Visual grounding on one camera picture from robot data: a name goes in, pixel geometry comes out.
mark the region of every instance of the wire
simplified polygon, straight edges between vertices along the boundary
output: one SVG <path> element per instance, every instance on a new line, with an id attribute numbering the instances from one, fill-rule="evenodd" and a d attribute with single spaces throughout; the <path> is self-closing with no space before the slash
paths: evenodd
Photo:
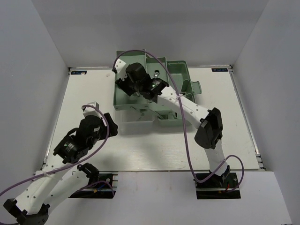
<path id="1" fill-rule="evenodd" d="M 101 145 L 100 145 L 100 146 L 99 146 L 92 154 L 90 154 L 90 155 L 87 156 L 86 158 L 84 158 L 84 159 L 78 161 L 77 163 L 74 163 L 74 164 L 71 164 L 71 165 L 67 165 L 67 166 L 64 166 L 64 167 L 62 167 L 62 168 L 57 168 L 57 169 L 55 169 L 55 170 L 46 172 L 46 174 L 50 175 L 50 174 L 57 173 L 57 172 L 60 172 L 60 171 L 63 171 L 63 170 L 67 170 L 67 169 L 69 169 L 69 168 L 71 168 L 71 167 L 73 167 L 73 166 L 76 166 L 76 165 L 78 165 L 78 164 L 80 164 L 80 163 L 82 163 L 82 162 L 88 160 L 89 158 L 91 158 L 92 156 L 94 156 L 97 152 L 99 152 L 99 150 L 100 150 L 100 149 L 104 146 L 104 144 L 106 143 L 106 141 L 107 141 L 107 139 L 108 139 L 108 137 L 109 137 L 109 125 L 108 125 L 108 121 L 107 121 L 107 119 L 105 118 L 104 114 L 103 114 L 99 109 L 97 109 L 96 107 L 94 107 L 94 106 L 92 106 L 92 105 L 83 105 L 82 107 L 90 107 L 90 108 L 93 108 L 94 110 L 96 110 L 97 113 L 99 113 L 99 114 L 103 117 L 103 119 L 104 119 L 104 121 L 105 121 L 105 123 L 106 123 L 106 127 L 107 127 L 107 133 L 106 133 L 106 137 L 105 137 L 104 141 L 102 142 L 102 144 L 101 144 Z M 31 181 L 31 180 L 39 179 L 39 178 L 44 177 L 44 176 L 45 176 L 45 174 L 42 173 L 42 174 L 35 175 L 35 176 L 33 176 L 33 177 L 27 178 L 27 179 L 25 179 L 25 180 L 22 180 L 22 181 L 20 181 L 20 182 L 18 182 L 18 183 L 16 183 L 16 184 L 14 184 L 14 185 L 12 185 L 12 186 L 6 188 L 4 191 L 2 191 L 2 192 L 0 193 L 0 197 L 1 197 L 2 195 L 4 195 L 7 191 L 9 191 L 9 190 L 11 190 L 11 189 L 13 189 L 13 188 L 15 188 L 15 187 L 17 187 L 17 186 L 23 184 L 23 183 L 26 183 L 26 182 Z"/>
<path id="2" fill-rule="evenodd" d="M 97 178 L 97 181 L 99 181 L 99 176 L 98 176 L 98 178 Z M 95 184 L 95 185 L 94 185 L 94 186 L 92 186 L 91 188 L 94 188 L 96 185 L 97 185 L 97 184 Z"/>
<path id="3" fill-rule="evenodd" d="M 143 52 L 143 53 L 146 53 L 147 55 L 153 57 L 163 68 L 164 70 L 166 71 L 166 73 L 168 74 L 171 82 L 173 83 L 173 86 L 174 86 L 174 89 L 175 89 L 175 92 L 176 92 L 176 95 L 177 96 L 180 96 L 180 92 L 178 91 L 178 88 L 176 86 L 176 83 L 174 81 L 174 79 L 172 78 L 170 72 L 168 71 L 168 69 L 166 68 L 166 66 L 157 58 L 155 57 L 153 54 L 151 54 L 150 52 L 148 51 L 145 51 L 145 50 L 138 50 L 138 49 L 134 49 L 134 50 L 127 50 L 127 51 L 124 51 L 122 52 L 121 54 L 119 54 L 117 56 L 117 58 L 115 59 L 115 61 L 113 62 L 113 65 L 112 65 L 112 70 L 114 71 L 115 70 L 115 65 L 116 65 L 116 62 L 118 60 L 118 58 L 126 53 L 129 53 L 129 52 L 135 52 L 135 51 L 138 51 L 138 52 Z M 211 178 L 220 168 L 221 166 L 225 163 L 225 161 L 230 158 L 230 157 L 235 157 L 237 158 L 239 161 L 240 161 L 240 164 L 242 166 L 242 176 L 241 176 L 241 179 L 240 179 L 240 182 L 238 183 L 238 185 L 233 188 L 232 190 L 228 191 L 228 192 L 232 192 L 234 191 L 235 189 L 237 189 L 239 187 L 239 185 L 241 184 L 243 178 L 244 178 L 244 165 L 243 165 L 243 162 L 242 160 L 236 156 L 236 155 L 229 155 L 226 157 L 226 159 L 210 174 L 208 175 L 206 178 L 204 178 L 203 180 L 199 180 L 197 177 L 196 177 L 196 174 L 193 170 L 193 166 L 192 166 L 192 162 L 191 162 L 191 158 L 190 158 L 190 155 L 189 155 L 189 149 L 188 149 L 188 136 L 187 136 L 187 126 L 186 126 L 186 121 L 185 121 L 185 116 L 184 116 L 184 111 L 183 111 L 183 106 L 182 106 L 182 102 L 181 102 L 181 98 L 179 97 L 178 98 L 178 102 L 179 102 L 179 106 L 180 106 L 180 112 L 181 112 L 181 116 L 182 116 L 182 125 L 183 125 L 183 135 L 184 135 L 184 142 L 185 142 L 185 146 L 186 146 L 186 152 L 187 152 L 187 161 L 188 161 L 188 165 L 189 165 L 189 168 L 190 168 L 190 171 L 195 179 L 196 182 L 198 183 L 204 183 L 205 181 L 207 181 L 209 178 Z"/>
<path id="4" fill-rule="evenodd" d="M 100 191 L 101 188 L 103 188 L 104 186 L 105 186 L 105 184 L 103 184 L 101 187 L 99 187 L 99 188 L 97 189 L 97 191 Z"/>
<path id="5" fill-rule="evenodd" d="M 229 189 L 229 183 L 227 183 L 227 187 L 226 187 L 226 189 L 224 190 L 224 191 L 221 191 L 220 193 L 226 193 L 226 191 L 228 191 L 228 189 Z"/>
<path id="6" fill-rule="evenodd" d="M 96 184 L 100 184 L 100 183 L 104 183 L 104 185 L 107 184 L 108 187 L 112 190 L 112 195 L 114 196 L 114 189 L 113 189 L 113 187 L 110 185 L 109 182 L 107 182 L 107 181 L 105 181 L 105 180 L 99 180 L 99 181 L 97 181 L 97 182 L 95 182 L 95 183 L 92 183 L 92 184 L 89 184 L 89 185 L 87 185 L 87 186 L 84 186 L 84 187 L 82 187 L 81 189 L 79 189 L 79 190 L 76 191 L 76 192 L 79 192 L 79 191 L 81 191 L 81 190 L 83 190 L 83 189 L 86 189 L 86 188 L 90 188 L 90 187 L 92 187 L 92 186 L 94 186 L 94 185 L 96 185 Z"/>

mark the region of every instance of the white table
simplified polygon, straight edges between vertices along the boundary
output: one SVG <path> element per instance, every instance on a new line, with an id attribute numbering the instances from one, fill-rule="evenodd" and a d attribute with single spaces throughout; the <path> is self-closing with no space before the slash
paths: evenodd
<path id="1" fill-rule="evenodd" d="M 218 108 L 223 119 L 224 155 L 239 156 L 245 169 L 258 169 L 255 147 L 228 72 L 212 72 L 210 68 L 190 68 L 192 81 L 200 81 L 199 105 Z M 109 69 L 88 70 L 86 75 L 70 75 L 53 135 L 50 154 L 66 135 L 83 119 L 81 106 L 97 101 L 103 113 L 114 115 L 114 73 Z M 208 170 L 204 150 L 194 141 L 196 129 L 188 129 L 190 155 L 195 170 Z M 104 148 L 89 160 L 100 171 L 178 171 L 189 170 L 182 128 L 156 127 L 149 134 L 122 135 L 110 138 Z M 231 169 L 240 169 L 236 159 L 228 161 Z"/>

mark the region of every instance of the purple cable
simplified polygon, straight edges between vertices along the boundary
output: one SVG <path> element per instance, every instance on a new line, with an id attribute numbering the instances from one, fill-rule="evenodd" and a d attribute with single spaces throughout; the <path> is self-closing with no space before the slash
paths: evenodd
<path id="1" fill-rule="evenodd" d="M 63 170 L 67 170 L 67 169 L 69 169 L 69 168 L 71 168 L 71 167 L 73 167 L 73 166 L 76 166 L 76 165 L 78 165 L 78 164 L 80 164 L 80 163 L 82 163 L 82 162 L 88 160 L 89 158 L 91 158 L 92 156 L 94 156 L 94 155 L 95 155 L 95 154 L 96 154 L 96 153 L 104 146 L 104 144 L 106 143 L 106 141 L 107 141 L 107 139 L 108 139 L 108 137 L 109 137 L 109 125 L 108 125 L 108 121 L 107 121 L 107 119 L 105 118 L 104 114 L 103 114 L 100 110 L 98 110 L 96 107 L 94 107 L 94 106 L 92 106 L 92 105 L 83 105 L 82 107 L 90 107 L 90 108 L 95 109 L 96 112 L 98 112 L 98 113 L 102 116 L 102 118 L 104 119 L 104 121 L 105 121 L 105 123 L 106 123 L 106 127 L 107 127 L 107 133 L 106 133 L 106 137 L 105 137 L 104 141 L 103 141 L 102 144 L 99 146 L 99 148 L 97 148 L 92 154 L 90 154 L 90 155 L 87 156 L 86 158 L 84 158 L 84 159 L 78 161 L 78 162 L 75 163 L 75 164 L 67 165 L 67 166 L 64 166 L 64 167 L 62 167 L 62 168 L 58 168 L 58 169 L 49 171 L 49 172 L 47 172 L 47 174 L 50 175 L 50 174 L 53 174 L 53 173 L 56 173 L 56 172 L 60 172 L 60 171 L 63 171 Z M 33 176 L 33 177 L 30 177 L 30 178 L 27 178 L 27 179 L 25 179 L 25 180 L 22 180 L 22 181 L 20 181 L 20 182 L 18 182 L 18 183 L 16 183 L 16 184 L 14 184 L 14 185 L 12 185 L 12 186 L 6 188 L 4 191 L 2 191 L 2 192 L 0 193 L 0 197 L 1 197 L 3 194 L 5 194 L 7 191 L 9 191 L 9 190 L 11 190 L 11 189 L 13 189 L 13 188 L 15 188 L 15 187 L 17 187 L 17 186 L 23 184 L 23 183 L 26 183 L 26 182 L 28 182 L 28 181 L 31 181 L 31 180 L 34 180 L 34 179 L 38 179 L 38 178 L 41 178 L 41 177 L 44 177 L 44 174 L 43 174 L 43 173 L 42 173 L 42 174 L 39 174 L 39 175 L 36 175 L 36 176 Z"/>
<path id="2" fill-rule="evenodd" d="M 117 56 L 117 58 L 116 58 L 115 61 L 113 62 L 112 69 L 115 69 L 116 62 L 117 62 L 117 60 L 118 60 L 118 58 L 119 58 L 120 56 L 122 56 L 122 55 L 125 54 L 125 53 L 135 52 L 135 51 L 146 53 L 147 55 L 149 55 L 149 56 L 151 56 L 152 58 L 154 58 L 154 59 L 155 59 L 155 60 L 156 60 L 156 61 L 164 68 L 164 70 L 167 72 L 167 74 L 168 74 L 168 76 L 169 76 L 171 82 L 172 82 L 173 85 L 174 85 L 174 89 L 175 89 L 176 95 L 177 95 L 177 96 L 180 96 L 180 93 L 179 93 L 179 91 L 178 91 L 178 88 L 177 88 L 177 86 L 176 86 L 176 83 L 175 83 L 174 79 L 172 78 L 172 76 L 171 76 L 170 72 L 168 71 L 168 69 L 165 67 L 165 65 L 164 65 L 157 57 L 155 57 L 153 54 L 151 54 L 150 52 L 147 52 L 147 51 L 145 51 L 145 50 L 134 49 L 134 50 L 127 50 L 127 51 L 122 52 L 121 54 L 119 54 L 119 55 Z M 221 168 L 221 166 L 225 163 L 225 161 L 226 161 L 228 158 L 230 158 L 230 157 L 235 157 L 235 158 L 237 158 L 237 159 L 240 161 L 240 163 L 241 163 L 241 166 L 242 166 L 242 176 L 241 176 L 241 179 L 240 179 L 240 182 L 238 183 L 238 185 L 237 185 L 235 188 L 233 188 L 232 190 L 227 191 L 227 192 L 232 192 L 232 191 L 234 191 L 235 189 L 237 189 L 237 188 L 239 187 L 239 185 L 241 184 L 241 182 L 242 182 L 242 180 L 243 180 L 243 177 L 244 177 L 244 165 L 243 165 L 243 162 L 242 162 L 242 160 L 241 160 L 238 156 L 236 156 L 236 155 L 229 155 L 229 156 L 227 156 L 226 159 L 225 159 L 225 160 L 224 160 L 224 161 L 223 161 L 223 162 L 222 162 L 222 163 L 221 163 L 221 164 L 220 164 L 220 165 L 219 165 L 219 166 L 218 166 L 218 167 L 210 174 L 210 175 L 208 175 L 208 176 L 207 176 L 206 178 L 204 178 L 203 180 L 199 180 L 199 179 L 196 177 L 196 174 L 195 174 L 195 172 L 194 172 L 194 170 L 193 170 L 191 158 L 190 158 L 190 155 L 189 155 L 187 127 L 186 127 L 185 116 L 184 116 L 183 107 L 182 107 L 182 102 L 181 102 L 181 98 L 180 98 L 180 97 L 178 98 L 178 102 L 179 102 L 180 112 L 181 112 L 181 116 L 182 116 L 183 135 L 184 135 L 184 142 L 185 142 L 186 152 L 187 152 L 187 161 L 188 161 L 189 168 L 190 168 L 190 170 L 191 170 L 191 173 L 192 173 L 192 175 L 193 175 L 195 181 L 198 182 L 198 183 L 204 183 L 204 182 L 207 181 L 209 178 L 211 178 L 211 177 L 212 177 L 212 176 L 213 176 L 213 175 Z"/>

